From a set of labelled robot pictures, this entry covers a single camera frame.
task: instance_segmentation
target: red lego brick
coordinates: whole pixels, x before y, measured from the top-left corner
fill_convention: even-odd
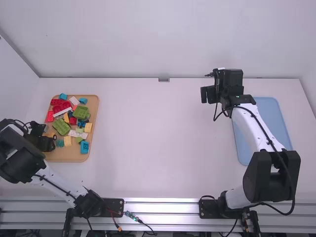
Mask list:
[[[69,107],[71,107],[71,103],[69,101],[63,101],[62,104],[53,106],[53,112],[56,114]]]
[[[77,125],[77,119],[75,117],[69,118],[70,125]]]
[[[62,103],[64,103],[64,100],[61,99],[52,99],[50,101],[50,105],[55,106],[55,105],[61,105]]]
[[[55,106],[53,106],[53,112],[54,112],[54,114],[56,114],[56,113],[58,113],[58,112],[60,112],[60,111],[62,111],[63,109],[62,109],[62,106],[61,105],[55,105]]]
[[[53,114],[54,114],[53,111],[48,111],[48,113],[47,113],[47,118],[46,118],[46,122],[53,122],[53,121],[54,121]]]
[[[64,109],[66,109],[66,108],[71,107],[71,103],[66,100],[66,101],[64,101],[64,102],[61,104],[61,106],[62,106],[62,110],[64,110]]]

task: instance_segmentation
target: green lego brick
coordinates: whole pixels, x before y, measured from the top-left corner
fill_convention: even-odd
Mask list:
[[[62,118],[59,118],[53,123],[53,128],[62,136],[65,136],[71,129]]]
[[[77,105],[77,108],[73,113],[73,116],[78,119],[85,119],[88,110],[88,107]]]
[[[80,143],[82,140],[83,140],[82,137],[76,137],[76,142],[77,142],[77,143]]]
[[[76,132],[83,133],[84,132],[84,128],[83,127],[82,128],[77,127],[76,128]]]

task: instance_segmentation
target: white wall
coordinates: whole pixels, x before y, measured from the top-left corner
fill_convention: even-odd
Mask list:
[[[0,29],[42,77],[200,77],[225,66],[302,78],[308,91],[315,9],[315,0],[0,0]]]
[[[24,120],[39,77],[0,36],[0,120]]]

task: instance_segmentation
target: wooden tray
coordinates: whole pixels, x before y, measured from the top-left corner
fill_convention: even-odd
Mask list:
[[[91,114],[89,122],[92,124],[92,131],[88,134],[86,139],[89,142],[89,152],[88,154],[80,153],[80,144],[76,142],[75,137],[71,137],[71,146],[69,147],[57,147],[52,152],[45,152],[47,161],[58,161],[58,162],[82,162],[85,161],[91,150],[92,136],[95,125],[95,119],[98,111],[99,97],[96,95],[68,95],[67,100],[69,100],[72,96],[76,97],[78,100],[82,97],[87,98],[88,102],[85,106],[89,108],[89,113]],[[59,95],[55,95],[52,99],[58,99]],[[61,136],[57,130],[53,128],[53,123],[47,123],[49,125],[48,132],[54,132],[57,135],[57,139],[64,139],[64,136]],[[70,125],[72,130],[76,130],[76,125]]]

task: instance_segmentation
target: cable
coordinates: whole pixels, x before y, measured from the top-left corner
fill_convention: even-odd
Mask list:
[[[114,216],[113,216],[113,214],[111,212],[110,212],[110,214],[111,214],[111,217],[112,217],[112,220],[114,222],[115,227],[117,228],[117,230],[119,232],[121,232],[122,231],[122,227],[117,224],[117,222],[115,221]]]
[[[44,176],[39,175],[39,174],[35,174],[34,176],[39,177],[39,179],[43,179],[46,182],[48,182],[49,184],[51,184],[52,186],[54,186],[55,188],[59,189],[60,191],[62,191],[63,193],[65,193],[67,196],[71,196],[74,200],[76,200],[75,196],[72,195],[70,192],[66,192],[65,190],[63,190],[62,188],[60,188],[59,186],[57,186],[56,184],[50,182],[48,179],[46,179]]]
[[[27,130],[27,133],[29,133],[29,128],[26,126],[28,123],[23,123],[21,120],[18,120],[18,119],[14,119],[13,121],[15,121],[15,122],[19,122],[20,124],[22,124],[23,125],[23,127],[25,127],[26,128],[26,130]]]
[[[238,221],[238,218],[235,220],[235,223],[234,223],[232,229],[228,232],[227,235],[224,236],[224,235],[222,235],[222,234],[219,232],[220,236],[221,236],[221,237],[228,237],[228,236],[231,234],[231,232],[233,232],[233,230],[234,230],[234,228],[235,228],[235,226],[236,226],[236,224],[237,224],[237,221]]]
[[[90,227],[90,230],[93,231],[93,228],[92,228],[92,226],[91,226],[91,223],[90,223],[90,221],[89,221],[89,218],[85,218],[85,219],[86,219],[87,222],[88,222],[88,225],[89,225],[89,227]]]
[[[60,188],[60,187],[57,186],[56,184],[54,184],[54,183],[52,183],[51,181],[49,181],[48,179],[46,179],[44,176],[39,175],[39,174],[35,174],[34,176],[39,177],[40,180],[41,180],[41,179],[45,180],[46,182],[48,182],[49,184],[51,184],[51,185],[54,186],[55,188],[57,188],[57,189],[59,189],[60,191],[62,191],[63,193],[65,193],[67,196],[71,196],[74,200],[76,200],[76,198],[75,198],[74,195],[72,195],[70,192],[67,192],[67,191],[63,190],[62,188]],[[89,227],[90,227],[90,230],[93,231],[92,226],[91,226],[91,223],[90,223],[90,221],[89,221],[89,218],[86,216],[85,213],[83,213],[83,215],[84,215],[84,218],[85,218],[85,219],[87,220],[87,222],[88,222],[88,225],[89,225]]]
[[[148,233],[147,231],[144,231],[143,235],[144,235],[145,233],[148,234],[149,236],[157,236],[157,235],[158,235],[149,225],[147,225],[146,223],[144,223],[141,219],[138,219],[137,222],[140,223],[140,224],[143,224],[143,225],[147,226],[147,227],[153,232],[153,233],[151,234],[151,233]]]
[[[294,207],[295,207],[295,194],[294,194],[294,186],[293,186],[292,178],[291,178],[290,173],[289,173],[289,171],[288,171],[288,169],[287,169],[287,167],[286,167],[286,164],[284,163],[284,160],[282,159],[282,157],[281,157],[280,154],[278,153],[276,147],[275,147],[274,144],[273,144],[273,141],[270,139],[270,137],[268,136],[267,132],[264,130],[264,128],[263,128],[263,126],[261,125],[261,123],[259,122],[258,118],[253,114],[252,111],[250,111],[249,109],[247,109],[247,108],[245,108],[245,107],[242,107],[242,106],[233,106],[233,107],[229,107],[229,108],[227,108],[227,109],[224,109],[224,110],[214,119],[214,121],[216,121],[216,119],[217,119],[222,113],[224,113],[225,111],[230,110],[230,109],[233,110],[234,108],[239,108],[239,109],[246,110],[246,111],[247,111],[248,113],[250,113],[251,116],[257,121],[257,123],[258,123],[259,127],[261,128],[262,132],[265,134],[265,136],[266,136],[266,138],[267,138],[267,140],[268,140],[268,142],[269,142],[269,145],[272,147],[272,149],[273,149],[274,152],[276,153],[276,155],[277,155],[279,161],[281,162],[281,164],[282,164],[282,166],[283,166],[283,168],[284,168],[284,170],[285,170],[285,172],[286,172],[286,175],[287,175],[287,177],[288,177],[288,179],[289,179],[289,183],[290,183],[290,187],[291,187],[291,195],[292,195],[292,198],[293,198],[293,199],[292,199],[291,208],[290,208],[290,210],[289,210],[288,212],[286,212],[286,213],[284,213],[284,212],[282,212],[282,211],[276,209],[274,206],[271,206],[270,204],[265,203],[265,202],[259,202],[259,203],[257,203],[257,204],[252,205],[252,206],[248,206],[248,208],[255,207],[255,206],[259,206],[259,205],[263,205],[263,206],[268,206],[268,207],[272,208],[274,211],[278,212],[279,214],[281,214],[281,215],[283,215],[283,216],[288,216],[288,215],[290,215],[290,214],[293,212]]]

